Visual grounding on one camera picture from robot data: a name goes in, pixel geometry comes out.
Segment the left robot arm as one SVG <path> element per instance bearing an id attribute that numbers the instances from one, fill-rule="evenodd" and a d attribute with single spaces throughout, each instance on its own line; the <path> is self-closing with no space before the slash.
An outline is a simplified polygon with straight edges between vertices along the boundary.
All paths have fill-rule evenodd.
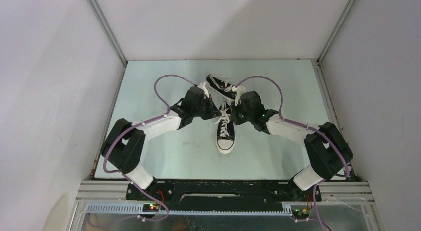
<path id="1" fill-rule="evenodd" d="M 209 120 L 221 115 L 211 95 L 201 88 L 191 87 L 162 115 L 138 123 L 121 118 L 115 122 L 101 147 L 104 171 L 108 174 L 120 173 L 138 187 L 138 193 L 144 199 L 152 199 L 157 193 L 157 186 L 155 178 L 140 161 L 144 144 L 184 128 L 196 117 Z"/>

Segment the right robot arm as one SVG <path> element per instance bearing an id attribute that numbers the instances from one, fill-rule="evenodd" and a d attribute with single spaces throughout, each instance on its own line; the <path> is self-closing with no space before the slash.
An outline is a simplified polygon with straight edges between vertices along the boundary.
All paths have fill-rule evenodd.
<path id="1" fill-rule="evenodd" d="M 289 195 L 302 200 L 309 188 L 330 180 L 343 170 L 349 175 L 348 163 L 353 152 L 338 128 L 330 122 L 309 125 L 285 118 L 276 110 L 265 109 L 255 91 L 243 92 L 237 88 L 230 119 L 236 125 L 249 122 L 259 131 L 284 137 L 306 148 L 310 164 L 292 178 Z"/>

